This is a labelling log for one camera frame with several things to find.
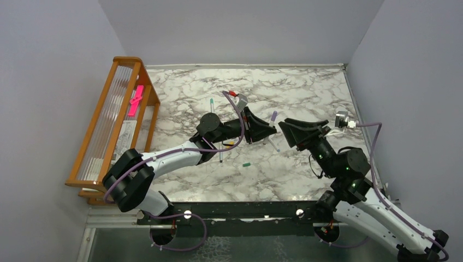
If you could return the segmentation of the purple pen cap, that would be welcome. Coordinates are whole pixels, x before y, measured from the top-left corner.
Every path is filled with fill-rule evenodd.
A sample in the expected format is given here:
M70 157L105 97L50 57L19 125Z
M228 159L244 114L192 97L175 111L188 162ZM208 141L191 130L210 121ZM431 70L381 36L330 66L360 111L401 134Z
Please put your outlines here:
M277 111L274 111L274 112L272 113L272 116L271 116L271 121L274 121L274 120L276 119L277 115L278 115L278 112L277 112Z

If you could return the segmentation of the white pen brown tip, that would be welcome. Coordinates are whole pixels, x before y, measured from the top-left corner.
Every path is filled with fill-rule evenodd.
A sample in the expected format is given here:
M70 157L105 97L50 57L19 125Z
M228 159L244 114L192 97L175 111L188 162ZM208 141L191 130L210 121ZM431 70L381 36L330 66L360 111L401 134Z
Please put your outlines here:
M268 142L272 145L272 147L273 147L277 152L280 152L280 148L275 144L275 142L274 142L271 138L268 138Z

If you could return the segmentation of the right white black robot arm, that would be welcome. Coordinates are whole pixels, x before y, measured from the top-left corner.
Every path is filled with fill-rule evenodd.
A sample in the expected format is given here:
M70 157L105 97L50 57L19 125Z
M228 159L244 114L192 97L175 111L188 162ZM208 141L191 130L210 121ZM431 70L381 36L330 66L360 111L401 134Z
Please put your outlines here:
M372 170L362 149L336 152L327 140L328 121L304 122L286 118L279 127L290 147L308 150L331 190L319 198L315 215L322 222L346 223L375 240L396 256L397 261L447 261L444 249L449 236L418 223L376 187L366 175Z

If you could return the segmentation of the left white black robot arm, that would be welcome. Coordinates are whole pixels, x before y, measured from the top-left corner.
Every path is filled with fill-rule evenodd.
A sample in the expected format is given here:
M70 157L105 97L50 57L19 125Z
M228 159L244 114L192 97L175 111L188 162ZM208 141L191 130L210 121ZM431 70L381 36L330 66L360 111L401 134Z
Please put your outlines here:
M104 201L116 204L121 212L142 210L158 224L165 224L171 219L173 205L164 193L152 188L155 179L208 162L220 152L215 143L237 138L252 144L267 139L277 132L276 116L274 111L270 121L265 122L244 107L237 119L223 123L218 115L210 112L200 119L197 132L180 146L149 153L128 149L102 180L106 189Z

